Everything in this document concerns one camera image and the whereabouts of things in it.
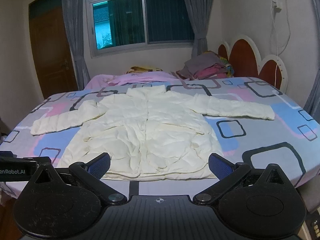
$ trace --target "window frame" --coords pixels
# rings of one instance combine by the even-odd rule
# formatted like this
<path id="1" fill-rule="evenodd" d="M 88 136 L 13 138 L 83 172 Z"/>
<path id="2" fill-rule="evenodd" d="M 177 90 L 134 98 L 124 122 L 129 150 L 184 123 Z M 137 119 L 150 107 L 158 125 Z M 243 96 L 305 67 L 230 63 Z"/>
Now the window frame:
<path id="1" fill-rule="evenodd" d="M 93 18 L 93 4 L 104 2 L 109 0 L 85 0 L 86 3 L 86 19 L 89 36 L 89 47 L 91 57 L 103 56 L 106 54 L 118 54 L 137 50 L 146 49 L 166 49 L 166 48 L 191 48 L 193 40 L 190 41 L 158 41 L 148 43 L 148 25 L 146 15 L 146 0 L 142 0 L 142 13 L 143 13 L 143 24 L 144 24 L 144 36 L 145 42 L 128 44 L 116 47 L 110 47 L 105 49 L 97 49 L 97 40 L 95 35 L 94 18 Z"/>

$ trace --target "wall outlet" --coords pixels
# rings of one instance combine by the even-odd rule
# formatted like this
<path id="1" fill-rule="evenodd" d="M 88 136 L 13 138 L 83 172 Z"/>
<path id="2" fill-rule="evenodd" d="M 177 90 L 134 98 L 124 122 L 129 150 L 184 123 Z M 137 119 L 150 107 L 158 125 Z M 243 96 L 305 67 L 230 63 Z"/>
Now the wall outlet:
<path id="1" fill-rule="evenodd" d="M 273 7 L 273 10 L 274 10 L 276 13 L 281 12 L 281 10 L 282 10 L 282 2 L 281 2 L 281 1 L 279 1 L 279 0 L 272 0 L 272 1 L 271 1 L 271 4 L 272 4 L 272 7 Z"/>

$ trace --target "door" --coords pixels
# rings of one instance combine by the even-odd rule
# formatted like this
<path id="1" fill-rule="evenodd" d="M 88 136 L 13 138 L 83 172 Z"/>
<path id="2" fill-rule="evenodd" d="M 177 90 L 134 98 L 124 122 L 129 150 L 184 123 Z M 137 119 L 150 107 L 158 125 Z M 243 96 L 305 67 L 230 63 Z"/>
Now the door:
<path id="1" fill-rule="evenodd" d="M 78 90 L 62 6 L 32 17 L 29 29 L 33 60 L 44 98 Z"/>

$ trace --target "curtain tieback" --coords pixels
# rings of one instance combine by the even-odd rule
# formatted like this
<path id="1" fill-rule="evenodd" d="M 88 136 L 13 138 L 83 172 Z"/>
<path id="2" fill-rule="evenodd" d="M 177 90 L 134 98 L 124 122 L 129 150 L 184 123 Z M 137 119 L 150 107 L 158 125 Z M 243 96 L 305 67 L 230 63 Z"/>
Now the curtain tieback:
<path id="1" fill-rule="evenodd" d="M 207 37 L 207 32 L 195 33 L 195 39 L 205 39 Z"/>
<path id="2" fill-rule="evenodd" d="M 74 61 L 78 61 L 78 60 L 81 60 L 82 58 L 83 58 L 82 56 L 74 56 L 73 60 Z"/>

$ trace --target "window sill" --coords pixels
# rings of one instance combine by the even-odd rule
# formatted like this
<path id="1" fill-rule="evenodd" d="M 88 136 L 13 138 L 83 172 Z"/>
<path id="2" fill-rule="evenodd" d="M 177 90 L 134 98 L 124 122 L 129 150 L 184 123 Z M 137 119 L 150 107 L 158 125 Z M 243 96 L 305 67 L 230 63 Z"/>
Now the window sill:
<path id="1" fill-rule="evenodd" d="M 91 53 L 91 58 L 110 56 L 134 51 L 142 51 L 149 49 L 170 49 L 170 48 L 192 48 L 193 42 L 174 42 L 174 43 L 157 43 L 157 44 L 130 44 L 119 47 L 111 47 L 106 49 L 95 50 Z"/>

